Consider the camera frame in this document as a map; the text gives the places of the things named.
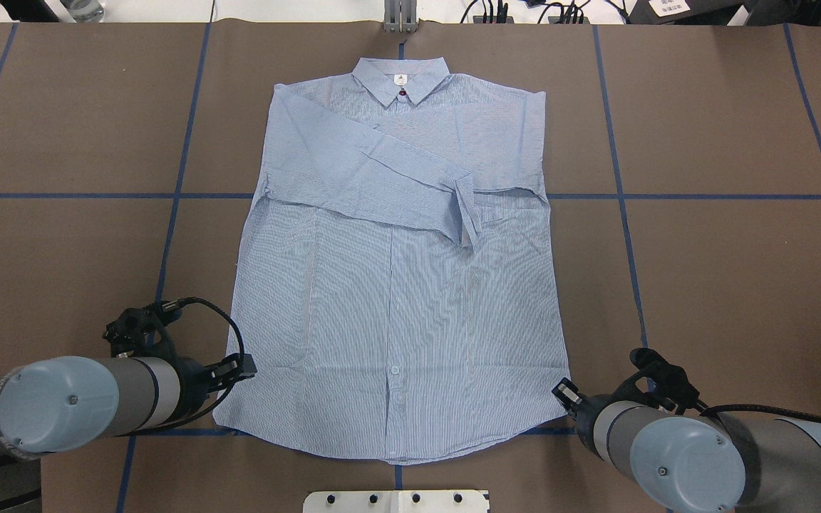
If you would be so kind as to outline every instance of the white label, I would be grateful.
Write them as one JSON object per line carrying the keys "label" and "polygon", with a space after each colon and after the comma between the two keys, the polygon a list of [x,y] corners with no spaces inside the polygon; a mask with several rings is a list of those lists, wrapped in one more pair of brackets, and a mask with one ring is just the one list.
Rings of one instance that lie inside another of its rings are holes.
{"label": "white label", "polygon": [[654,9],[658,17],[670,16],[671,14],[683,13],[690,10],[686,0],[649,0],[651,8]]}

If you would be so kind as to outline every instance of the table surface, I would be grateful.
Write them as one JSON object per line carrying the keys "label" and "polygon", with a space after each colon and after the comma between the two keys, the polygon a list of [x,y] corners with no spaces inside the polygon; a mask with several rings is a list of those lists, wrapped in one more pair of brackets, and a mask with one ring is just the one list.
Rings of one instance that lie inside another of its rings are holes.
{"label": "table surface", "polygon": [[[631,12],[636,0],[613,0],[620,6],[625,1],[626,10]],[[212,16],[214,20],[242,19],[258,22],[348,22],[360,20],[381,21],[384,15],[383,0],[302,0],[300,2],[272,2],[265,0],[100,0],[105,9],[105,22],[205,22]],[[58,0],[46,0],[60,19],[71,21]],[[420,19],[440,23],[458,23],[465,13],[466,0],[418,0],[417,14]],[[544,10],[543,6],[529,9],[521,0],[509,2],[509,16],[515,23],[533,24]],[[470,10],[470,17],[482,14],[482,7]],[[554,16],[557,9],[547,14]],[[623,21],[616,9],[604,0],[591,0],[584,6],[584,13],[595,25],[622,25]],[[0,22],[9,20],[9,15],[0,7]]]}
{"label": "table surface", "polygon": [[[0,373],[103,357],[104,324],[155,296],[229,308],[273,85],[402,41],[547,91],[554,269],[584,392],[613,390],[648,345],[710,405],[821,413],[821,28],[799,26],[0,24]],[[186,354],[222,356],[210,313],[173,328]],[[395,487],[488,489],[496,512],[664,511],[566,419],[412,467],[210,419],[43,459],[53,512],[296,512],[311,491]]]}

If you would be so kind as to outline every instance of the folded sleeve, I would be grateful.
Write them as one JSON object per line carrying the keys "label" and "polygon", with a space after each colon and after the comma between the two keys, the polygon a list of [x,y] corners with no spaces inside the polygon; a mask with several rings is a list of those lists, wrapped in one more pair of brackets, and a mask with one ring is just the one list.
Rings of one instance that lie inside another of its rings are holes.
{"label": "folded sleeve", "polygon": [[276,85],[255,198],[444,234],[466,247],[479,222],[469,172]]}

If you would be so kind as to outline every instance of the shirt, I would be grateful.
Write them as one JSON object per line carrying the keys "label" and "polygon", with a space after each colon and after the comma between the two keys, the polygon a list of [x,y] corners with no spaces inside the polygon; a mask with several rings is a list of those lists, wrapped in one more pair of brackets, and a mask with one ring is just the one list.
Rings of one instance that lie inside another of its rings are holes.
{"label": "shirt", "polygon": [[276,85],[232,302],[258,374],[215,420],[409,465],[564,415],[543,146],[543,92],[441,58]]}

